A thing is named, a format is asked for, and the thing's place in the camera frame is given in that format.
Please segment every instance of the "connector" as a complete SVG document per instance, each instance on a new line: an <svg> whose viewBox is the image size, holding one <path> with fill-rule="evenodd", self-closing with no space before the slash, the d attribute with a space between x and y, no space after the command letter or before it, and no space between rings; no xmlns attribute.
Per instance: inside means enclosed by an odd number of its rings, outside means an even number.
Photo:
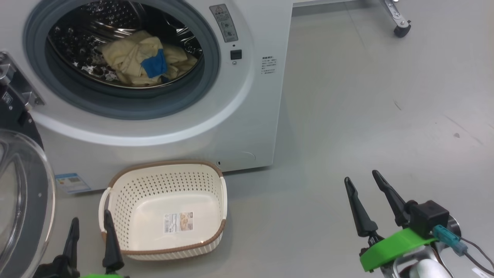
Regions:
<svg viewBox="0 0 494 278"><path fill-rule="evenodd" d="M449 231L442 225L437 225L432 229L432 235L440 242L451 247L458 256L463 256L468 247L460 241L459 236Z"/></svg>

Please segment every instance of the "washing machine door opening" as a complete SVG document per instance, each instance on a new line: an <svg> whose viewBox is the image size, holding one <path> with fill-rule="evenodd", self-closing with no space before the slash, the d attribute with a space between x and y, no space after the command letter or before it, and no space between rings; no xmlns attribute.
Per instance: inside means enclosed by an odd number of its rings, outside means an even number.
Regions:
<svg viewBox="0 0 494 278"><path fill-rule="evenodd" d="M26 24L24 47L57 96L126 120L161 118L194 104L220 63L210 26L180 0L42 0ZM152 76L144 67L150 57Z"/></svg>

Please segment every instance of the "white washing machine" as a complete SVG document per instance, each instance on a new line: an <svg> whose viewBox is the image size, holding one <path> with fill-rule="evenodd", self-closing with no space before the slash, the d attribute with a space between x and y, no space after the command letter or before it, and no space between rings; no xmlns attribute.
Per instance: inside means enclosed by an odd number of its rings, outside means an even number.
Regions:
<svg viewBox="0 0 494 278"><path fill-rule="evenodd" d="M291 10L287 0L5 0L0 82L32 107L66 192L106 188L122 169L153 161L267 166ZM196 63L159 84L123 83L100 50L138 30Z"/></svg>

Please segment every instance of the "white basket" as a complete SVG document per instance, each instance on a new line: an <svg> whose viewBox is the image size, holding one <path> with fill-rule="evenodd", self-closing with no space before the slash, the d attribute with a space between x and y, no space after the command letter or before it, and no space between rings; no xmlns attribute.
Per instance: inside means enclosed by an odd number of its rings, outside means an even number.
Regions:
<svg viewBox="0 0 494 278"><path fill-rule="evenodd" d="M219 244L226 224L225 179L207 162L159 162L120 172L99 203L103 239L107 199L122 254L135 260L209 253Z"/></svg>

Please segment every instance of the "grey floor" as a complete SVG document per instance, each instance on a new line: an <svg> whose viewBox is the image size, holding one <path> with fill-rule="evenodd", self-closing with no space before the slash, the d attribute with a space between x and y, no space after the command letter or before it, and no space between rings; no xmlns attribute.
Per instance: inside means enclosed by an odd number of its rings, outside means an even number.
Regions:
<svg viewBox="0 0 494 278"><path fill-rule="evenodd" d="M298 8L288 46L272 167L227 176L228 226L211 254L177 262L127 259L140 278L381 277L362 271L343 186L350 176L379 232L398 231L371 170L405 199L433 199L494 256L492 0L401 0L404 39L374 1ZM101 273L99 194L60 195L44 261L81 221L82 274ZM444 259L476 277L464 257Z"/></svg>

